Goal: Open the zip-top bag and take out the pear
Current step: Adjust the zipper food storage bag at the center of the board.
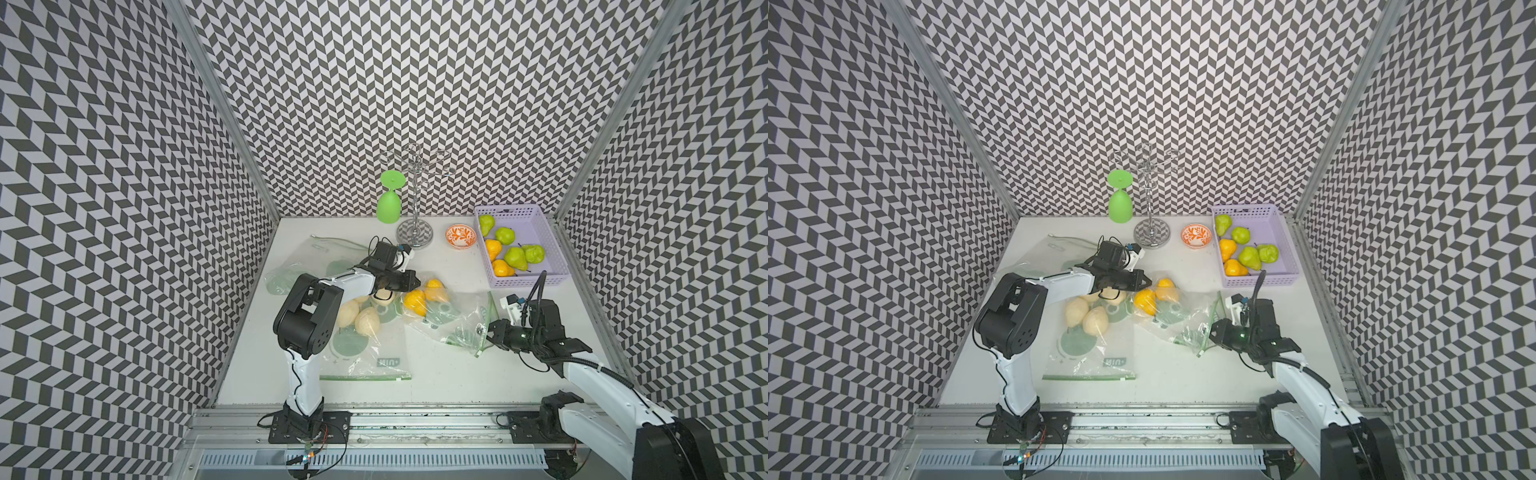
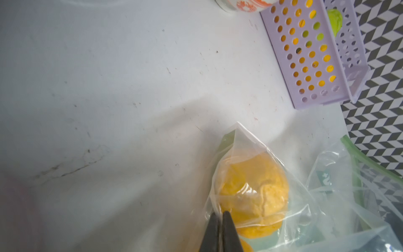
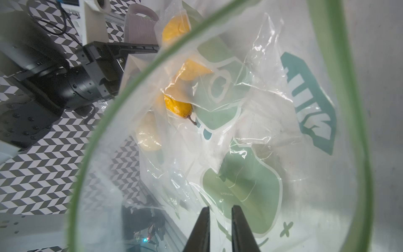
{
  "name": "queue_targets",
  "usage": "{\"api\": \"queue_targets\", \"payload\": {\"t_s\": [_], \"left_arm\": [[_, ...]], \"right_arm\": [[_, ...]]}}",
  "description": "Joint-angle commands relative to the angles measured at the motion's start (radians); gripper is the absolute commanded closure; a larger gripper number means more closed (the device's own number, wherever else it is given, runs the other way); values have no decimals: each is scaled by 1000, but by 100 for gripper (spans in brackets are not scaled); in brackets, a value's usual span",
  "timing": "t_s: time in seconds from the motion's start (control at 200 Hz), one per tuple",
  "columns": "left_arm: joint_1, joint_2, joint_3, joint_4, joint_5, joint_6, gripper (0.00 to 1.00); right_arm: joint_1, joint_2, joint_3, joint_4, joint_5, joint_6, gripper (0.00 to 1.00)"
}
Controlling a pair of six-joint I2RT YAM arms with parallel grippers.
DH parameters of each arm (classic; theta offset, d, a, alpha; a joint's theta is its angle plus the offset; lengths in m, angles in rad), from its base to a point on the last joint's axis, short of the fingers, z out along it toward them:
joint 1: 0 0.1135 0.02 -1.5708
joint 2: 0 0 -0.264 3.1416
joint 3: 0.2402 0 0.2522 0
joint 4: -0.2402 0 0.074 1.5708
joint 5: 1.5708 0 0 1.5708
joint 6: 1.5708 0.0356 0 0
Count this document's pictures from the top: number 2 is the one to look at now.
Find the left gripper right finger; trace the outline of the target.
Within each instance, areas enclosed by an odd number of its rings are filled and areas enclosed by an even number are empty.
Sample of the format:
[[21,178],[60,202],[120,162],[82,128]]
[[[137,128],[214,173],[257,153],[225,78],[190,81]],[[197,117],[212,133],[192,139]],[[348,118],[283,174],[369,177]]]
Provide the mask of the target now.
[[222,215],[222,243],[224,252],[243,252],[243,247],[229,211],[225,211]]

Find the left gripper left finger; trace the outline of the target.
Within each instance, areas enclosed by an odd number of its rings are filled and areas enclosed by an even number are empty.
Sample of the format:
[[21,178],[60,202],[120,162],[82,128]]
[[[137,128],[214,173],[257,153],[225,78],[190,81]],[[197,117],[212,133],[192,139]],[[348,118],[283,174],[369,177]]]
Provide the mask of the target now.
[[220,250],[220,221],[213,212],[210,216],[199,252],[219,252]]

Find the yellow pear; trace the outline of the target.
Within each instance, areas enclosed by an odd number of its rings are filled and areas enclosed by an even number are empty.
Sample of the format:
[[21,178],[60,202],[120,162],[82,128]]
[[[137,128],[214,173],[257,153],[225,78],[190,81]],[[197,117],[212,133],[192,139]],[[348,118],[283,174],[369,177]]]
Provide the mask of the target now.
[[336,57],[333,32],[323,1],[286,1],[282,41],[289,61],[287,76],[297,93],[312,95],[334,83]]
[[216,180],[219,210],[229,211],[238,234],[248,239],[280,229],[288,210],[289,183],[284,169],[268,153],[231,163],[226,159]]
[[243,239],[240,239],[240,243],[244,252],[254,252],[253,248]]

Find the zip bag with orange fruit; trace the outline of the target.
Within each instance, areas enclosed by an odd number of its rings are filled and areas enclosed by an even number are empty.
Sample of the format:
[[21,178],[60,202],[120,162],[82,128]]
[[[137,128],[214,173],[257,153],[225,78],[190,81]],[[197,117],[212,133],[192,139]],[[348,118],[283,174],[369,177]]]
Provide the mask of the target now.
[[400,252],[403,181],[342,137],[306,182],[242,124],[223,136],[188,252]]

